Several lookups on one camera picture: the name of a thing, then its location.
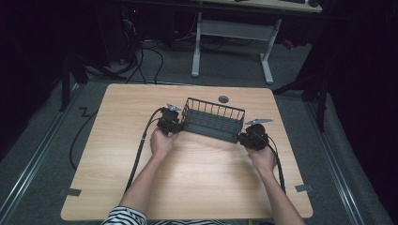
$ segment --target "tape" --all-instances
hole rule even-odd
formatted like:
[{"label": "tape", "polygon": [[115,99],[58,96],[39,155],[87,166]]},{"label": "tape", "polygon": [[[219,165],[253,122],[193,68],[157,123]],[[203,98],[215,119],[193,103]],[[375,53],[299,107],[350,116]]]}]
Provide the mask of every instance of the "tape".
[{"label": "tape", "polygon": [[61,188],[59,191],[59,196],[79,196],[82,191],[80,189],[73,189],[73,188]]},{"label": "tape", "polygon": [[311,191],[313,191],[313,186],[311,186],[311,185],[300,185],[300,186],[295,186],[295,188],[296,188],[297,192],[301,192],[301,191],[311,192]]}]

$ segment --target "gray carpet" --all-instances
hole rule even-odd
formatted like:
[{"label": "gray carpet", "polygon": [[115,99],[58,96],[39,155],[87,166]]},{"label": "gray carpet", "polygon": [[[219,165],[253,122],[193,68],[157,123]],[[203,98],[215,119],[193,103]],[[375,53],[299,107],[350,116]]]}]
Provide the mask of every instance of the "gray carpet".
[{"label": "gray carpet", "polygon": [[[311,49],[311,46],[305,46],[288,51],[284,46],[276,45],[269,58],[275,80],[275,83],[270,86],[265,84],[257,56],[264,43],[254,42],[242,47],[235,42],[224,43],[221,47],[217,44],[205,46],[209,49],[218,49],[202,51],[201,75],[195,79],[190,75],[192,46],[189,45],[189,42],[179,43],[174,48],[161,44],[157,45],[153,50],[158,51],[163,56],[163,66],[158,81],[275,89],[295,80],[299,68]],[[145,45],[150,47],[151,45],[155,46],[155,44],[155,42],[147,42]],[[148,81],[154,79],[160,64],[161,58],[158,54],[152,51],[144,51],[142,72]],[[137,73],[133,79],[141,79],[141,75]],[[61,188],[69,188],[73,179],[74,170],[69,163],[69,149],[77,132],[87,120],[80,108],[87,108],[87,114],[97,110],[109,83],[115,83],[115,81],[106,77],[90,77],[88,85],[76,98],[60,129],[55,134],[46,158],[15,208],[9,224],[100,223],[99,221],[70,222],[62,220],[60,212],[65,196],[60,196],[59,191]],[[58,84],[51,97],[31,118],[28,128],[19,141],[1,162],[0,203],[6,200],[23,168],[57,116],[61,106],[60,94],[60,85]],[[314,215],[306,219],[307,224],[351,224],[344,208],[344,202],[326,163],[323,144],[316,127],[313,125],[314,119],[308,113],[306,103],[301,101],[296,92],[276,96],[276,100],[304,183],[313,187],[313,190],[308,194]],[[344,177],[346,177],[347,183],[352,189],[364,224],[392,224],[352,153],[330,99],[328,105],[325,135],[344,172]],[[94,120],[91,120],[83,129],[73,147],[75,164],[78,164],[93,122]],[[259,224],[262,221],[265,220],[256,220],[254,224]],[[248,221],[232,220],[228,222],[247,224]]]}]

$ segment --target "black cable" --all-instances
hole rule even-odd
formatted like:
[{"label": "black cable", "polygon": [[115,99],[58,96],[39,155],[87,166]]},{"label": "black cable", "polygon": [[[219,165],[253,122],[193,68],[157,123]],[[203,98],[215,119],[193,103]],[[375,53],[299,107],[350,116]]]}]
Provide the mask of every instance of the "black cable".
[{"label": "black cable", "polygon": [[212,37],[212,38],[211,37],[207,37],[207,38],[203,38],[203,42],[206,42],[206,41],[209,41],[209,40],[213,40],[213,39],[214,40],[220,39],[221,40],[220,45],[215,47],[215,48],[210,49],[210,48],[205,48],[204,47],[203,44],[206,44],[206,43],[201,43],[201,49],[207,50],[207,51],[216,51],[216,50],[220,49],[223,46],[223,44],[224,44],[224,38],[223,37]]},{"label": "black cable", "polygon": [[148,42],[152,42],[152,41],[156,42],[155,45],[151,46],[151,47],[145,47],[145,49],[154,49],[154,48],[159,46],[159,41],[156,40],[156,39],[152,39],[152,40],[144,40],[144,41],[142,41],[143,48],[144,48],[144,43],[146,43],[146,42],[148,43]]},{"label": "black cable", "polygon": [[126,79],[125,83],[128,83],[130,81],[130,79],[132,78],[132,76],[134,76],[135,72],[137,72],[137,70],[141,67],[141,65],[143,64],[144,61],[144,53],[143,53],[143,49],[141,48],[141,61],[140,64],[137,66],[137,68],[131,73],[131,75]]},{"label": "black cable", "polygon": [[110,77],[110,78],[112,78],[112,79],[115,79],[115,80],[125,80],[124,77],[120,77],[119,75],[114,74],[111,70],[107,69],[106,67],[103,67],[103,66],[100,65],[100,64],[97,64],[97,63],[95,63],[95,62],[92,62],[92,61],[90,61],[89,59],[85,58],[85,57],[82,56],[82,55],[75,54],[74,56],[76,57],[76,60],[78,60],[78,61],[79,61],[80,63],[82,63],[83,65],[89,65],[89,66],[91,66],[92,68],[96,69],[97,71],[103,73],[104,75],[106,75],[106,76],[108,76],[108,77]]},{"label": "black cable", "polygon": [[141,70],[140,67],[138,67],[138,71],[140,71],[140,74],[141,74],[141,77],[143,78],[144,84],[147,84],[146,78],[145,78],[145,76],[144,76],[144,74],[143,74],[143,71]]},{"label": "black cable", "polygon": [[96,115],[98,112],[99,112],[99,111],[96,110],[95,112],[93,112],[93,113],[90,115],[90,117],[88,117],[88,119],[84,122],[84,124],[82,125],[82,127],[80,127],[80,129],[79,129],[79,131],[77,132],[75,138],[73,139],[72,145],[70,146],[70,149],[69,149],[69,162],[70,162],[70,165],[72,166],[72,168],[73,168],[75,171],[77,170],[77,167],[76,167],[76,165],[73,163],[73,160],[72,160],[72,150],[73,150],[73,146],[74,146],[74,144],[76,143],[78,137],[80,136],[80,133],[83,131],[84,127],[87,125],[88,121],[90,121],[90,120],[94,117],[94,115]]},{"label": "black cable", "polygon": [[236,41],[231,40],[230,38],[226,38],[226,39],[225,39],[225,42],[231,43],[231,44],[234,44],[234,45],[238,45],[238,46],[247,46],[247,45],[249,45],[249,44],[251,44],[251,43],[256,43],[256,42],[258,42],[258,41],[259,41],[259,40],[253,40],[253,39],[251,39],[251,40],[249,40],[249,41],[247,41],[247,42],[245,42],[245,43],[239,43],[239,42],[236,42]]},{"label": "black cable", "polygon": [[174,40],[174,43],[177,43],[177,42],[180,41],[180,40],[184,40],[184,39],[196,37],[196,35],[191,35],[191,33],[192,33],[192,31],[193,31],[193,28],[194,28],[195,25],[196,25],[196,19],[197,19],[197,17],[198,17],[198,12],[195,13],[195,17],[193,18],[193,22],[192,22],[191,29],[190,29],[190,31],[187,33],[187,35],[184,36],[184,37],[175,39],[175,40]]},{"label": "black cable", "polygon": [[164,62],[164,60],[163,60],[163,55],[161,55],[160,52],[158,52],[158,51],[156,51],[156,50],[153,50],[153,49],[144,49],[144,50],[149,50],[149,51],[152,51],[152,52],[154,52],[154,53],[157,53],[157,54],[161,57],[161,65],[159,66],[158,71],[156,71],[155,79],[154,79],[155,84],[158,84],[158,83],[157,83],[158,75],[159,75],[159,72],[161,71],[161,68],[163,67],[163,62]]},{"label": "black cable", "polygon": [[[263,141],[264,143],[268,143],[266,140],[264,140],[260,135],[258,135],[256,132],[254,132],[254,130],[252,130],[253,134],[255,136],[257,136],[259,139],[261,139],[261,141]],[[272,148],[271,145],[269,145],[269,143],[267,144],[267,146],[269,147],[269,149],[271,150],[271,152],[273,153],[275,160],[276,160],[276,165],[278,167],[278,173],[279,173],[279,181],[280,181],[280,185],[281,185],[281,189],[283,190],[284,193],[286,193],[286,188],[284,186],[284,178],[283,178],[283,171],[282,171],[282,165],[281,165],[281,161],[279,160],[279,156],[278,156],[278,149],[276,147],[275,142],[268,136],[268,138],[273,142],[275,149]]]},{"label": "black cable", "polygon": [[[126,67],[121,68],[120,70],[115,71],[115,72],[113,72],[113,73],[114,73],[115,75],[120,75],[120,74],[122,74],[122,73],[125,73],[125,72],[128,72],[128,71],[132,70],[135,66],[136,66],[136,61],[132,59],[132,60],[130,60],[129,64],[128,64]],[[86,71],[87,73],[91,74],[91,75],[94,75],[94,76],[103,76],[103,75],[105,75],[105,74],[103,74],[103,73],[96,72],[96,71],[92,70],[92,69],[89,68],[89,67],[86,67],[86,68],[85,68],[85,71]]]},{"label": "black cable", "polygon": [[[177,45],[177,46],[181,46],[181,47],[190,47],[190,46],[193,46],[193,45],[195,44],[195,40],[191,40],[191,41],[190,41],[191,38],[195,38],[195,36],[185,37],[184,39],[175,40],[175,41],[174,41],[174,44]],[[189,41],[189,43],[188,43],[188,44],[181,44],[181,43],[179,43],[179,42],[183,42],[183,41],[186,41],[186,42]]]},{"label": "black cable", "polygon": [[158,108],[156,111],[154,111],[153,114],[151,115],[148,123],[146,124],[146,128],[144,130],[143,137],[141,138],[140,146],[138,147],[137,156],[135,157],[134,166],[132,167],[132,171],[131,171],[131,174],[130,174],[129,181],[127,182],[127,185],[126,185],[125,192],[131,186],[132,179],[134,178],[135,172],[137,171],[138,162],[140,161],[141,152],[143,151],[143,147],[144,147],[144,143],[145,143],[146,133],[147,133],[147,131],[149,129],[149,126],[152,124],[152,122],[155,121],[155,120],[153,120],[153,117],[155,116],[156,113],[158,113],[158,112],[160,112],[162,110],[163,110],[163,108]]}]

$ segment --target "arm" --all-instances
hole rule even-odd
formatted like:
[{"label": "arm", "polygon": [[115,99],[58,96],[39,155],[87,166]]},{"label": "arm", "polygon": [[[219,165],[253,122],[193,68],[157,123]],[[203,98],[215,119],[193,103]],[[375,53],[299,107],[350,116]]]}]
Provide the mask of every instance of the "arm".
[{"label": "arm", "polygon": [[173,134],[167,137],[158,128],[155,128],[150,139],[152,157],[126,191],[120,201],[120,206],[146,213],[156,176],[161,164],[173,150],[173,143],[177,136],[178,134]]},{"label": "arm", "polygon": [[273,173],[275,157],[269,147],[265,147],[260,151],[248,148],[246,150],[249,153],[249,158],[252,160],[254,168],[258,171],[266,187],[275,224],[305,224],[296,207],[290,202],[279,186]]}]

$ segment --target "wire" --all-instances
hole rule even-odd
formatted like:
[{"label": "wire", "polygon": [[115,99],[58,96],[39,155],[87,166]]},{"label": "wire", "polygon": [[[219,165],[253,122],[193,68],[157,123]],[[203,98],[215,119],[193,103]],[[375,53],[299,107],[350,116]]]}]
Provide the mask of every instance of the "wire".
[{"label": "wire", "polygon": [[93,112],[93,113],[90,115],[90,117],[88,117],[88,119],[84,122],[84,124],[82,125],[82,127],[80,127],[80,129],[79,129],[79,131],[77,132],[75,138],[73,139],[72,144],[70,145],[70,149],[69,149],[69,162],[70,162],[70,165],[72,166],[73,170],[75,170],[75,171],[77,170],[77,167],[76,167],[76,165],[73,163],[73,159],[72,159],[72,150],[73,150],[74,144],[76,143],[78,137],[80,136],[80,133],[82,133],[84,127],[87,125],[88,121],[90,121],[90,120],[94,117],[94,115],[96,115],[98,112],[99,112],[99,110],[96,110],[95,112]]},{"label": "wire", "polygon": [[149,43],[149,42],[155,42],[155,45],[154,45],[154,46],[151,46],[151,47],[145,47],[145,49],[154,49],[154,48],[156,48],[156,47],[159,46],[159,41],[156,40],[156,39],[143,40],[143,41],[142,41],[142,46],[144,46],[144,43]]},{"label": "wire", "polygon": [[140,71],[141,77],[143,78],[144,84],[147,84],[146,79],[144,77],[143,71],[141,70],[140,67],[138,67],[138,71]]},{"label": "wire", "polygon": [[153,114],[151,115],[151,117],[150,117],[148,123],[146,124],[146,128],[145,128],[145,130],[144,130],[143,137],[141,138],[140,146],[138,147],[137,156],[135,157],[134,166],[132,167],[132,171],[131,171],[131,174],[130,174],[129,181],[128,181],[127,185],[126,185],[125,192],[126,192],[126,190],[129,189],[129,187],[131,186],[132,179],[134,178],[135,172],[137,171],[138,162],[140,161],[141,152],[143,151],[144,142],[145,142],[145,138],[146,138],[146,133],[147,133],[147,131],[148,131],[148,129],[149,129],[149,126],[150,126],[154,121],[157,120],[157,119],[154,120],[153,117],[155,116],[156,113],[158,113],[158,112],[160,112],[160,111],[162,111],[162,110],[163,110],[163,108],[158,108],[156,111],[154,111]]},{"label": "wire", "polygon": [[128,29],[128,32],[131,30],[132,28],[132,32],[135,34],[135,26],[134,23],[132,23],[131,21],[127,20],[127,19],[123,19],[123,22],[126,22],[130,27]]},{"label": "wire", "polygon": [[259,40],[251,39],[251,40],[247,40],[247,42],[245,42],[245,43],[239,43],[239,42],[233,41],[231,38],[226,38],[225,42],[231,43],[231,44],[234,44],[234,45],[238,45],[238,46],[246,46],[246,45],[249,45],[251,43],[259,42]]},{"label": "wire", "polygon": [[[138,82],[138,83],[143,83],[143,80],[138,80],[138,79],[132,79],[132,82]],[[146,83],[155,83],[155,81],[146,81]],[[166,85],[181,85],[181,86],[197,86],[196,84],[192,84],[192,83],[182,83],[182,82],[159,82],[157,81],[157,83],[161,83],[161,84],[166,84]]]},{"label": "wire", "polygon": [[157,80],[158,80],[158,75],[159,75],[159,72],[161,71],[161,68],[163,67],[163,62],[164,62],[163,56],[161,55],[160,52],[158,52],[158,51],[156,51],[156,50],[153,50],[153,49],[144,49],[144,50],[149,50],[149,51],[152,51],[152,52],[154,52],[154,53],[157,53],[157,54],[161,57],[161,65],[159,66],[158,71],[156,71],[155,79],[154,79],[155,84],[158,84],[158,82],[157,82]]},{"label": "wire", "polygon": [[192,33],[193,27],[195,27],[197,17],[198,17],[198,13],[196,12],[195,13],[195,17],[193,18],[193,22],[192,22],[192,26],[191,26],[190,31],[187,33],[186,36],[184,36],[182,38],[179,38],[179,39],[175,39],[175,41],[179,41],[179,40],[183,40],[183,39],[186,39],[186,38],[195,37],[195,35],[190,36],[190,34]]},{"label": "wire", "polygon": [[[204,47],[204,44],[216,43],[217,41],[211,41],[211,40],[217,40],[217,39],[220,40],[219,46],[217,46],[215,48],[206,48],[206,47]],[[202,43],[201,44],[201,48],[204,49],[204,50],[208,50],[208,51],[216,51],[216,50],[220,49],[223,46],[223,44],[224,44],[224,38],[223,37],[207,37],[207,38],[203,38],[203,42],[206,42],[206,41],[207,41],[207,43]]]},{"label": "wire", "polygon": [[141,65],[143,64],[144,61],[144,53],[143,53],[143,49],[141,48],[141,61],[140,64],[137,66],[137,68],[131,73],[131,75],[126,79],[125,83],[128,83],[130,81],[130,79],[132,78],[132,76],[134,76],[135,72],[137,72],[137,70],[141,67]]},{"label": "wire", "polygon": [[[115,72],[112,72],[112,73],[114,73],[115,75],[120,75],[120,74],[125,73],[125,72],[127,72],[129,70],[132,70],[135,66],[136,66],[136,61],[135,60],[131,60],[126,67],[120,69],[119,71],[115,71]],[[87,73],[91,74],[91,75],[94,75],[94,76],[103,76],[103,75],[105,75],[104,73],[96,72],[96,71],[92,70],[89,67],[85,67],[85,71]]]},{"label": "wire", "polygon": [[[263,141],[264,143],[267,143],[266,140],[264,140],[260,135],[258,135],[256,132],[254,132],[254,130],[252,130],[253,134],[255,136],[257,136],[259,139],[261,139],[261,141]],[[275,149],[269,145],[269,143],[267,144],[267,146],[269,147],[269,149],[271,150],[271,152],[273,153],[275,160],[276,160],[276,165],[278,167],[278,173],[279,173],[279,181],[281,183],[281,189],[283,190],[284,193],[286,193],[286,187],[284,186],[284,178],[283,178],[283,171],[282,171],[282,165],[281,165],[281,161],[279,160],[279,156],[278,156],[278,149],[276,147],[275,142],[268,136],[268,138],[272,141],[272,143],[275,146]]]},{"label": "wire", "polygon": [[190,47],[195,44],[195,40],[190,40],[190,42],[188,44],[181,44],[180,42],[183,42],[183,41],[188,42],[187,40],[194,38],[194,37],[195,36],[179,39],[178,41],[175,41],[174,44],[177,46],[181,46],[181,47]]}]

